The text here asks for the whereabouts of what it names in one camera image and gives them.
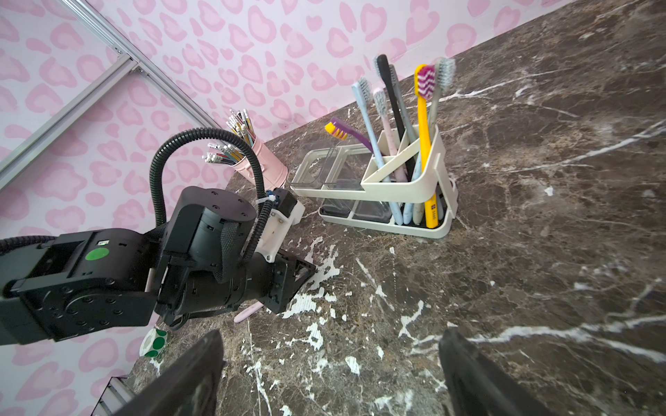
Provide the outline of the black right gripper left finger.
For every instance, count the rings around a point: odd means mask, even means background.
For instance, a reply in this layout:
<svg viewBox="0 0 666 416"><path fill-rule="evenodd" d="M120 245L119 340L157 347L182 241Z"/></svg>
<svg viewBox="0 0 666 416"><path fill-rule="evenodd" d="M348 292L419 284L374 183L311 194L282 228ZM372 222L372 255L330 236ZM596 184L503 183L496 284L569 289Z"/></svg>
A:
<svg viewBox="0 0 666 416"><path fill-rule="evenodd" d="M208 332L118 415L215 415L225 367L220 331Z"/></svg>

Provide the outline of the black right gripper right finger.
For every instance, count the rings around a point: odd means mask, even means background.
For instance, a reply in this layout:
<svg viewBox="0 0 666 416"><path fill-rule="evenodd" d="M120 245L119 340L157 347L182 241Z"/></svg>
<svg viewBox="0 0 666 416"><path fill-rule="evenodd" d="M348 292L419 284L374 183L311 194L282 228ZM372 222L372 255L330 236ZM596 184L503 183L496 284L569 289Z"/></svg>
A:
<svg viewBox="0 0 666 416"><path fill-rule="evenodd" d="M551 415L553 412L491 362L456 329L446 329L439 357L455 415Z"/></svg>

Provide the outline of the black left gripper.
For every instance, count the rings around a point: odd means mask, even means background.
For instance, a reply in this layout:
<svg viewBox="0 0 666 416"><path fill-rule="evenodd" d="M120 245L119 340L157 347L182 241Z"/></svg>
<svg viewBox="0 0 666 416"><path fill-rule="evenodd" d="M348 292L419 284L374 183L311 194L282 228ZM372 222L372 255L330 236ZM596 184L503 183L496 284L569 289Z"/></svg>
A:
<svg viewBox="0 0 666 416"><path fill-rule="evenodd" d="M275 206L264 216L233 192L182 191L155 267L155 311L165 324L178 329L254 300L275 314L286 311L317 268L281 247L304 206L284 188L268 199Z"/></svg>

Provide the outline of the light blue angled toothbrush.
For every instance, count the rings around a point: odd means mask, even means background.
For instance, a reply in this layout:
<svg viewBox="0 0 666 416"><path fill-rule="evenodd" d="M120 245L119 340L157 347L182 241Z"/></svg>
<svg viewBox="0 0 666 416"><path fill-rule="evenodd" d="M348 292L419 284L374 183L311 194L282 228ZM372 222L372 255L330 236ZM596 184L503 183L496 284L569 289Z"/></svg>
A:
<svg viewBox="0 0 666 416"><path fill-rule="evenodd" d="M368 80L365 77L359 78L358 81L356 81L354 84L351 86L352 91L355 95L355 99L357 102L357 106L359 107L362 117L364 118L364 124L368 132L368 137L369 141L371 144L372 152L376 161L376 165L378 168L384 167L384 161L383 161L383 154L380 150L380 147L377 142L377 138L375 135L375 131L373 129L372 123L369 119L369 100L371 100L371 90L370 90L370 85ZM391 183L390 180L390 175L385 176L383 178L384 183ZM395 220L395 223L397 225L403 225L403 219L402 219L402 211L400 209L400 206L397 202L389 202L390 204L390 210L392 211L393 214L393 219Z"/></svg>

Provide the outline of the yellow toothbrush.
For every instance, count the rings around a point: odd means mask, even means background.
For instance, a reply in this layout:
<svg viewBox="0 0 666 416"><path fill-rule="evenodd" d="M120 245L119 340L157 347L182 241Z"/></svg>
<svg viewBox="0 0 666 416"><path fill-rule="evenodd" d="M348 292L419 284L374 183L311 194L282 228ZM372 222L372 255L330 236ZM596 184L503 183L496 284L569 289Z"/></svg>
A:
<svg viewBox="0 0 666 416"><path fill-rule="evenodd" d="M435 93L435 67L420 65L414 73L415 94L417 97L417 116L419 124L421 172L426 173L428 158L431 152L430 132L428 127L428 100ZM437 195L433 192L424 203L424 218L428 229L439 225Z"/></svg>

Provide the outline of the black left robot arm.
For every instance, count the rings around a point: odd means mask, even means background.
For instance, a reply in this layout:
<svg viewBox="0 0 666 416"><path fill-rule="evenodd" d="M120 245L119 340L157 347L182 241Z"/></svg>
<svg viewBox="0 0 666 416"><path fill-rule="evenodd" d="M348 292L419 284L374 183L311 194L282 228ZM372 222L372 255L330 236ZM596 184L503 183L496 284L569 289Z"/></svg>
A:
<svg viewBox="0 0 666 416"><path fill-rule="evenodd" d="M257 197L185 188L171 213L162 177L168 159L197 140L221 140L246 157ZM163 143L149 185L156 226L110 228L1 242L1 342L63 341L112 328L143 327L159 315L172 329L258 301L279 314L316 274L284 251L302 207L283 188L267 191L255 152L219 128L193 128Z"/></svg>

